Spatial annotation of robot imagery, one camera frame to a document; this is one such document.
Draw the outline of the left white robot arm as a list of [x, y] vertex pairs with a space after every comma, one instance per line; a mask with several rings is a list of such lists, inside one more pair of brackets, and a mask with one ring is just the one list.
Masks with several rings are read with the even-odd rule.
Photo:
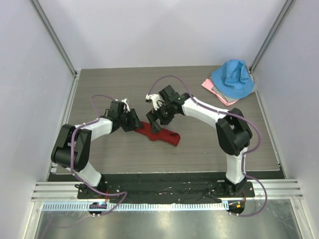
[[71, 172], [96, 199], [107, 193], [107, 184], [89, 162], [91, 142], [122, 128], [134, 131], [143, 128], [135, 109], [127, 100], [111, 101], [110, 107], [97, 119], [79, 125], [64, 124], [51, 153], [51, 161]]

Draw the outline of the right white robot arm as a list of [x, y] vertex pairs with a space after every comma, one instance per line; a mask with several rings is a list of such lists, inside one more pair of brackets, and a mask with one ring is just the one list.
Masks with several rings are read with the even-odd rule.
[[235, 197], [243, 191], [247, 179], [242, 169], [242, 156], [248, 150], [252, 132], [240, 110], [216, 108], [189, 93], [180, 95], [170, 85], [158, 94], [147, 94], [146, 102], [153, 106], [146, 114], [152, 133], [160, 132], [161, 127], [168, 125], [177, 114], [193, 117], [212, 126], [217, 132], [220, 148], [226, 153], [224, 195]]

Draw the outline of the red cloth napkin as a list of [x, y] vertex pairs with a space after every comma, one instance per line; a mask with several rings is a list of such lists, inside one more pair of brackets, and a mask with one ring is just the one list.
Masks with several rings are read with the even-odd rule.
[[143, 127], [136, 128], [135, 132], [146, 136], [151, 141], [163, 141], [173, 146], [178, 146], [180, 135], [176, 132], [162, 128], [159, 132], [152, 133], [151, 124], [142, 121]]

